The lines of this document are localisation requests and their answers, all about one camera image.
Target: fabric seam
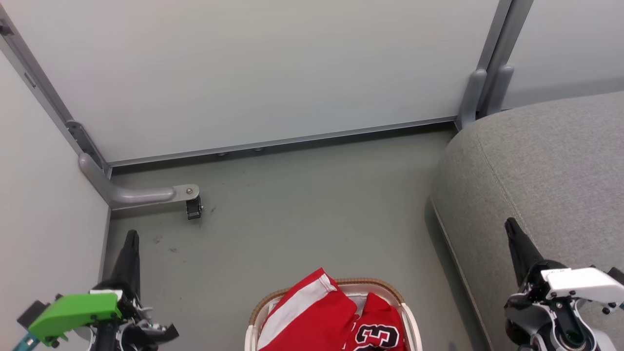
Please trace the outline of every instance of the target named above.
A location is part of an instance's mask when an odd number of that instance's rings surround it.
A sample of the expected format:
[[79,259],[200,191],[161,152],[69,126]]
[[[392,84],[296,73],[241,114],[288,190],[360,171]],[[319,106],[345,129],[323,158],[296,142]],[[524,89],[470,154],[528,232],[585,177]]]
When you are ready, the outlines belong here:
[[319,281],[319,283],[321,283],[321,285],[325,288],[325,291],[330,292],[331,290],[330,290],[330,289],[329,289],[329,287],[327,286],[327,283],[326,283],[326,282],[325,282],[325,280],[323,279],[323,276],[324,276],[324,274],[323,274],[323,275],[321,275],[321,276],[318,278],[318,281]]
[[505,198],[505,201],[507,202],[509,207],[511,207],[511,210],[514,213],[514,215],[518,216],[518,218],[520,219],[520,223],[522,223],[522,226],[524,227],[524,230],[526,230],[527,235],[529,236],[529,238],[533,242],[533,245],[539,251],[539,248],[537,247],[537,244],[535,243],[535,239],[533,239],[533,236],[531,235],[531,231],[529,230],[529,227],[527,226],[527,223],[524,221],[524,218],[522,217],[522,214],[520,213],[520,211],[518,210],[518,208],[514,204],[514,200],[511,198],[511,195],[509,195],[509,192],[505,188],[505,184],[503,184],[503,182],[500,179],[499,175],[494,170],[494,167],[492,166],[492,163],[487,158],[487,154],[483,150],[483,144],[481,143],[481,136],[480,136],[480,131],[481,131],[481,127],[482,126],[483,126],[483,123],[479,124],[477,126],[477,130],[475,132],[477,134],[477,144],[479,145],[479,151],[480,151],[481,155],[483,156],[483,158],[485,159],[485,163],[489,167],[492,175],[494,176],[494,179],[496,180],[496,184],[497,184],[497,186],[499,188],[499,191],[501,192],[501,194]]

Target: laundry basket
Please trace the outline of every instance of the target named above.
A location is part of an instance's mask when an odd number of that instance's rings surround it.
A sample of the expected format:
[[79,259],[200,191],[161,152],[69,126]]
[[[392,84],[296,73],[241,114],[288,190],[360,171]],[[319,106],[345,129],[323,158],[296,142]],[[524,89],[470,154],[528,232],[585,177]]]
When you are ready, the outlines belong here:
[[[358,313],[361,314],[368,293],[372,292],[394,306],[401,314],[403,330],[405,335],[405,346],[407,351],[422,351],[421,335],[418,332],[416,319],[409,307],[403,301],[403,297],[392,285],[371,278],[336,279],[336,283],[353,302],[358,306]],[[245,351],[257,351],[258,336],[262,325],[269,312],[287,293],[288,289],[276,291],[260,301],[251,314],[249,327],[245,335]]]

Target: printed number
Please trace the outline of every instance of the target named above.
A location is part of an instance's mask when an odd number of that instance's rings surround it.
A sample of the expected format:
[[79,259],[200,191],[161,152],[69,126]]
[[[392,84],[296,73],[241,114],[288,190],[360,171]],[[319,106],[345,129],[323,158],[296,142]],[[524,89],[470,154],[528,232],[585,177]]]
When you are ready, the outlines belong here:
[[395,327],[383,324],[363,324],[355,335],[358,344],[353,351],[383,351],[399,344],[399,332]]

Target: white panel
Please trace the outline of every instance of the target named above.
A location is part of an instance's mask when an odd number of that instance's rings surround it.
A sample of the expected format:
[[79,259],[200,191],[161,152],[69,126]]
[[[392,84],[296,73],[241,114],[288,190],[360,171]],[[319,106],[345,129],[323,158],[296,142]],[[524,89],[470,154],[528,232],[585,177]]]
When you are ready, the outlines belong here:
[[623,14],[622,0],[535,0],[503,108],[624,90]]
[[457,114],[497,0],[2,0],[107,161]]
[[[26,334],[16,318],[31,303],[98,282],[108,206],[1,53],[0,116],[0,350],[12,350]],[[68,336],[60,350],[86,349]]]

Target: gray sofa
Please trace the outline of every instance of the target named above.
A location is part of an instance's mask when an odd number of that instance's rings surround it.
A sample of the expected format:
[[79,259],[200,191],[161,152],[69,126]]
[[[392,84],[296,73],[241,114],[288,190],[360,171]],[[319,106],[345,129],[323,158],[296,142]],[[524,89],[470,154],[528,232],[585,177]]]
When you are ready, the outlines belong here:
[[[503,305],[516,292],[504,222],[545,258],[624,269],[624,92],[520,107],[461,131],[432,202],[492,350],[516,350]],[[624,350],[624,311],[581,313]]]

